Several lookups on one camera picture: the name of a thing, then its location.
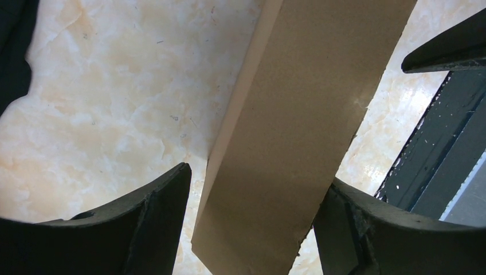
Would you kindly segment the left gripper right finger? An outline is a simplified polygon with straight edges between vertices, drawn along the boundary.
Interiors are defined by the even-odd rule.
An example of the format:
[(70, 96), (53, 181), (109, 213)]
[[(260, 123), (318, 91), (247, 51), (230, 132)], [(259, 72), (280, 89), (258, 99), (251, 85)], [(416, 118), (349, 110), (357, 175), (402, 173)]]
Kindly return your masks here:
[(313, 229), (324, 274), (485, 273), (485, 228), (407, 212), (339, 179)]

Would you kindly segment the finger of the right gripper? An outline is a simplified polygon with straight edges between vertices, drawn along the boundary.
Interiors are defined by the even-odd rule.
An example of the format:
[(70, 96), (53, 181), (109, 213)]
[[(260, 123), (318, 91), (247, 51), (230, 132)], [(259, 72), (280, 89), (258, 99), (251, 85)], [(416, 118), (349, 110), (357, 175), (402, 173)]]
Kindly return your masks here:
[(404, 73), (485, 68), (485, 9), (440, 33), (408, 54)]

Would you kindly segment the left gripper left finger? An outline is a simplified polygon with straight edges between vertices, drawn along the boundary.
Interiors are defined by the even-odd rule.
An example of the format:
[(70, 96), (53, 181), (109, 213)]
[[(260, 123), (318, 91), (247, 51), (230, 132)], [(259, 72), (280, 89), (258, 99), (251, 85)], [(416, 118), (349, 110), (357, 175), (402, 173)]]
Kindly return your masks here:
[(180, 163), (150, 183), (69, 220), (1, 219), (2, 274), (171, 274), (191, 168)]

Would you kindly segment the brown cardboard box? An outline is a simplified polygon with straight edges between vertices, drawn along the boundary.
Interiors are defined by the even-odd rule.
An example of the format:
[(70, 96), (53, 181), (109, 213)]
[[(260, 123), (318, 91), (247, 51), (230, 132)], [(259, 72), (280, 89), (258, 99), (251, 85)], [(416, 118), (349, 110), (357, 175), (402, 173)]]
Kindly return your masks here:
[(265, 1), (191, 240), (213, 274), (288, 274), (414, 1)]

